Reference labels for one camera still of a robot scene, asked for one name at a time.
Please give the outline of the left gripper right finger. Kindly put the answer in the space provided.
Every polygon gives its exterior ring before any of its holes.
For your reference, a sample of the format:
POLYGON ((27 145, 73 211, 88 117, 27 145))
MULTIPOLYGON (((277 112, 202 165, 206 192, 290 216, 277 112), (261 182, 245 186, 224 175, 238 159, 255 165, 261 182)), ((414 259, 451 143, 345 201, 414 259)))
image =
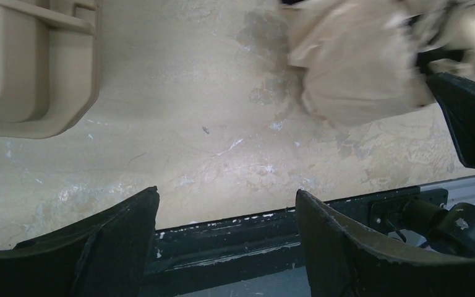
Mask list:
POLYGON ((298 191, 312 296, 475 296, 475 257, 438 252, 406 227, 425 226, 440 209, 415 195, 374 201, 361 223, 298 191))

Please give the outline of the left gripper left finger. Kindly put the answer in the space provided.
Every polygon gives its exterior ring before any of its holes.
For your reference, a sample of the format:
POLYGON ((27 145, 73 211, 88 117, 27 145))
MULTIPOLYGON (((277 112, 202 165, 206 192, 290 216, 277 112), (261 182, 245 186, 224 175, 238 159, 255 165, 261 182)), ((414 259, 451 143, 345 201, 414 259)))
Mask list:
POLYGON ((43 236, 0 250, 0 296, 137 296, 160 196, 148 187, 43 236))

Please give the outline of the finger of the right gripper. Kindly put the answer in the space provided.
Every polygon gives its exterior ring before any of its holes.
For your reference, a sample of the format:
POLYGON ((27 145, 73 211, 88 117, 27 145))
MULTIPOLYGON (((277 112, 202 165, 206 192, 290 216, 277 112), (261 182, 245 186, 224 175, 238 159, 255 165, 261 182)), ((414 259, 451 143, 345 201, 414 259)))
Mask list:
POLYGON ((442 72, 427 86, 440 105, 460 162, 475 169, 475 81, 442 72))

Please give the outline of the beige umbrella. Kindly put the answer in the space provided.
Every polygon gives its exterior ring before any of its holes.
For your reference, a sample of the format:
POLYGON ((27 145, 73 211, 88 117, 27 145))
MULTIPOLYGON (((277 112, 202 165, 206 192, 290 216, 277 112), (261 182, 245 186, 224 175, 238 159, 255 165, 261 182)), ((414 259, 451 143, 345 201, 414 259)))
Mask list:
POLYGON ((433 104, 426 80, 475 75, 475 1, 280 1, 306 110, 358 126, 433 104))

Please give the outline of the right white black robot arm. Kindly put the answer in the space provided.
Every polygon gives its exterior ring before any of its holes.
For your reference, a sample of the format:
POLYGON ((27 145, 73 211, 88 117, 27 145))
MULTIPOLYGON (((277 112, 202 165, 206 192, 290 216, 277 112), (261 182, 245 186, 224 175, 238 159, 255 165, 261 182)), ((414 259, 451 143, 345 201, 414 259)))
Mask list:
MULTIPOLYGON (((475 81, 442 72, 429 76, 427 86, 441 107, 458 159, 475 169, 475 81)), ((460 202, 436 211, 425 226, 406 227, 438 252, 475 257, 475 205, 460 202)))

